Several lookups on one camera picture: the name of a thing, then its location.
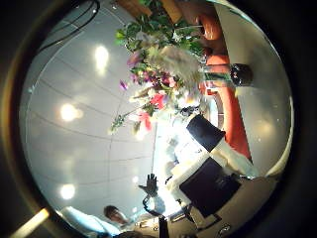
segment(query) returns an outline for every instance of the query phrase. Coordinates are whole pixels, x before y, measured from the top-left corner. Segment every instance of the dark hair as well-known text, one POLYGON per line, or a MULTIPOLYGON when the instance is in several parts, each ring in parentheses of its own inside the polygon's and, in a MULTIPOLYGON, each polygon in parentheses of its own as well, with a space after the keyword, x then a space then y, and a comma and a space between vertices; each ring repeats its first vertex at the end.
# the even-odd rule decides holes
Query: dark hair
POLYGON ((105 208, 103 208, 103 214, 109 218, 109 215, 114 211, 119 210, 116 206, 108 205, 105 208))

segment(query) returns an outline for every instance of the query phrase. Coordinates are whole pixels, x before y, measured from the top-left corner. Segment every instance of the person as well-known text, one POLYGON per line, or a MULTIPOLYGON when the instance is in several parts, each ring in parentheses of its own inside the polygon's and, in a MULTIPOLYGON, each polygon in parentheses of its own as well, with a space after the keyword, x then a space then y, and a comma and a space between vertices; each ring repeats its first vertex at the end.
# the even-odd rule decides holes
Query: person
POLYGON ((87 215, 72 206, 57 212, 69 225, 89 238, 110 238, 120 234, 115 226, 93 215, 87 215))
POLYGON ((114 236, 114 238, 155 238, 155 237, 151 235, 144 235, 138 231, 125 231, 117 236, 114 236))
POLYGON ((113 221, 121 232, 132 231, 136 222, 141 220, 147 220, 154 216, 162 215, 165 211, 165 205, 163 200, 158 195, 157 177, 154 174, 148 175, 147 185, 139 185, 146 194, 146 198, 143 200, 144 209, 140 210, 132 217, 127 217, 118 207, 114 205, 107 205, 104 207, 104 215, 111 221, 113 221), (148 208, 151 200, 154 202, 154 209, 148 208))
POLYGON ((253 179, 259 175, 257 168, 244 155, 235 151, 226 141, 225 132, 212 125, 201 114, 192 113, 186 129, 203 146, 221 167, 229 168, 240 176, 253 179))

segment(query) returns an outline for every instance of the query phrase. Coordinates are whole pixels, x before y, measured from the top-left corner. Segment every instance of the black object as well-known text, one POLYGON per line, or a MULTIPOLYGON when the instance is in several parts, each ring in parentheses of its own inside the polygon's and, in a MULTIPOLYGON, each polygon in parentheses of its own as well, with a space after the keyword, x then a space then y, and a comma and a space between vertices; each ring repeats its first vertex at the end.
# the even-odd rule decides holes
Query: black object
POLYGON ((144 206, 145 211, 147 211, 149 214, 151 214, 153 216, 160 216, 161 214, 159 212, 148 209, 148 201, 149 201, 149 199, 150 199, 150 196, 147 195, 142 201, 142 204, 144 206))
POLYGON ((159 224, 159 238, 169 238, 167 221, 164 216, 158 219, 159 224))
POLYGON ((231 65, 230 76, 236 86, 249 86, 253 79, 251 68, 242 63, 233 63, 231 65))
POLYGON ((196 107, 184 107, 180 110, 180 114, 183 116, 190 116, 193 112, 199 112, 199 106, 196 107))
POLYGON ((200 114, 191 119, 187 130, 208 152, 211 152, 226 134, 200 114))
POLYGON ((239 187, 240 184, 211 158, 179 186, 204 217, 219 210, 239 187))

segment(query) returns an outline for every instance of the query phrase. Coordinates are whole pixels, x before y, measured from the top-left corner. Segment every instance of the pink flower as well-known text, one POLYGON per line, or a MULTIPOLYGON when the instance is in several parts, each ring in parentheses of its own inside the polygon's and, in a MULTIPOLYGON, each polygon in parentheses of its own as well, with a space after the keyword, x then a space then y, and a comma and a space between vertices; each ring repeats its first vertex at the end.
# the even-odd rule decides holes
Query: pink flower
POLYGON ((137 75, 136 75, 135 73, 132 73, 132 74, 130 75, 130 78, 132 79, 132 81, 133 81, 134 83, 138 82, 138 77, 137 77, 137 75))
POLYGON ((134 52, 131 54, 131 56, 129 57, 128 61, 127 61, 127 65, 129 67, 134 67, 138 62, 141 61, 141 54, 140 52, 134 52))
POLYGON ((150 118, 151 117, 148 112, 140 112, 139 114, 139 121, 141 121, 141 123, 144 123, 148 131, 151 131, 152 129, 150 118))
POLYGON ((157 93, 150 101, 150 104, 156 105, 158 109, 162 109, 164 108, 163 100, 164 100, 164 95, 157 93))
POLYGON ((176 82, 174 80, 174 77, 169 77, 169 87, 175 87, 176 86, 176 82))
POLYGON ((120 80, 120 88, 124 91, 128 90, 128 84, 123 80, 120 80))

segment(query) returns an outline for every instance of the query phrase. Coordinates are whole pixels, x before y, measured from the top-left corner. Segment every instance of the vase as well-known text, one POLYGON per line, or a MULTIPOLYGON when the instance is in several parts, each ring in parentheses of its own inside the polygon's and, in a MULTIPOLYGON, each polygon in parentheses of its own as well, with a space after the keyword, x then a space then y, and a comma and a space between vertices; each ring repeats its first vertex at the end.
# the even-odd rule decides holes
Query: vase
POLYGON ((196 24, 201 26, 200 32, 207 40, 217 40, 221 36, 221 28, 218 21, 209 15, 199 15, 196 24))
POLYGON ((253 81, 251 68, 242 63, 231 64, 230 76, 236 86, 250 86, 253 81))

